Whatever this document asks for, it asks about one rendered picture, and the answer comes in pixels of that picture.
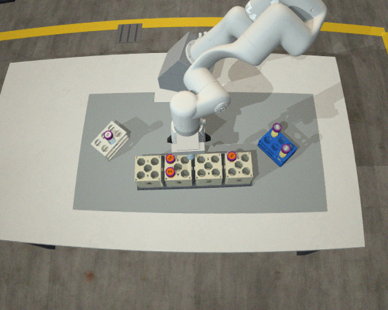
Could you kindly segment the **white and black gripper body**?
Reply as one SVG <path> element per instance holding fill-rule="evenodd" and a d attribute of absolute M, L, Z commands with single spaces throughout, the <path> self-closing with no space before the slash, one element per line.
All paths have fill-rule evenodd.
<path fill-rule="evenodd" d="M 205 133 L 206 132 L 205 132 L 204 124 L 200 126 L 198 133 L 199 133 L 199 142 L 205 143 L 205 141 L 206 141 Z M 174 129 L 173 121 L 171 122 L 171 139 L 172 139 L 173 144 L 177 143 L 177 132 Z"/>

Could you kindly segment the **blue tube rack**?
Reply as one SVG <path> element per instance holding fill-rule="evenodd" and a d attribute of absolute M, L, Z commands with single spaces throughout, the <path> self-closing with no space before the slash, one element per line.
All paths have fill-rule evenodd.
<path fill-rule="evenodd" d="M 295 153 L 295 151 L 297 150 L 297 147 L 289 139 L 287 139 L 281 132 L 279 132 L 279 134 L 276 138 L 272 137 L 271 131 L 272 131 L 272 129 L 270 129 L 259 140 L 257 146 L 264 153 L 266 153 L 278 166 L 281 167 L 290 158 L 290 156 L 292 156 Z M 269 138 L 267 138 L 267 137 L 269 137 Z M 269 143 L 269 144 L 267 144 L 267 143 Z M 281 147 L 284 143 L 293 146 L 293 148 L 290 146 L 290 152 L 286 155 L 285 158 L 281 158 L 279 156 L 279 152 L 280 152 Z"/>

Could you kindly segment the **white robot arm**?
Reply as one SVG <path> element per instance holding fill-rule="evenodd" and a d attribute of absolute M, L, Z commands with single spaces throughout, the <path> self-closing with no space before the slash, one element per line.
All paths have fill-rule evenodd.
<path fill-rule="evenodd" d="M 203 37 L 199 33 L 190 41 L 186 56 L 192 65 L 184 75 L 189 91 L 177 92 L 170 101 L 177 132 L 172 155 L 205 154 L 198 131 L 206 120 L 201 118 L 222 112 L 231 102 L 209 71 L 216 62 L 232 57 L 258 66 L 279 45 L 291 56 L 300 56 L 317 38 L 326 16 L 322 0 L 250 0 L 245 8 L 233 7 Z"/>

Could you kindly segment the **white tube rack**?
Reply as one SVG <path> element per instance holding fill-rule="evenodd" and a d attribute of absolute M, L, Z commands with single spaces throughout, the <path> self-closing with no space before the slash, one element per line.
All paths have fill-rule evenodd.
<path fill-rule="evenodd" d="M 109 129 L 109 127 L 112 125 L 112 127 Z M 110 145 L 107 140 L 102 136 L 102 134 L 110 130 L 116 140 L 116 142 L 112 145 Z M 116 135 L 115 135 L 116 133 Z M 96 137 L 96 139 L 91 143 L 93 148 L 99 152 L 104 158 L 106 158 L 108 161 L 110 161 L 113 156 L 123 147 L 123 145 L 129 140 L 129 136 L 122 128 L 120 128 L 115 123 L 110 123 L 108 126 L 104 128 L 104 130 Z M 95 144 L 95 142 L 97 143 Z M 99 144 L 100 143 L 100 144 Z M 98 145 L 99 144 L 99 145 Z M 113 148 L 115 145 L 117 146 Z M 98 145 L 98 146 L 97 146 Z"/>

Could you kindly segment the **grey bench mat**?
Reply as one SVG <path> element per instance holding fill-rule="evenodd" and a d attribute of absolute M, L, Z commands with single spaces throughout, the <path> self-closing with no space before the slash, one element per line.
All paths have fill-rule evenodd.
<path fill-rule="evenodd" d="M 170 102 L 154 92 L 89 94 L 73 210 L 161 213 L 327 212 L 313 94 L 228 92 L 226 110 L 204 116 L 205 154 L 251 152 L 252 185 L 137 190 L 135 156 L 172 154 Z M 108 161 L 91 143 L 113 121 L 129 140 Z M 278 166 L 257 145 L 274 125 L 296 147 Z"/>

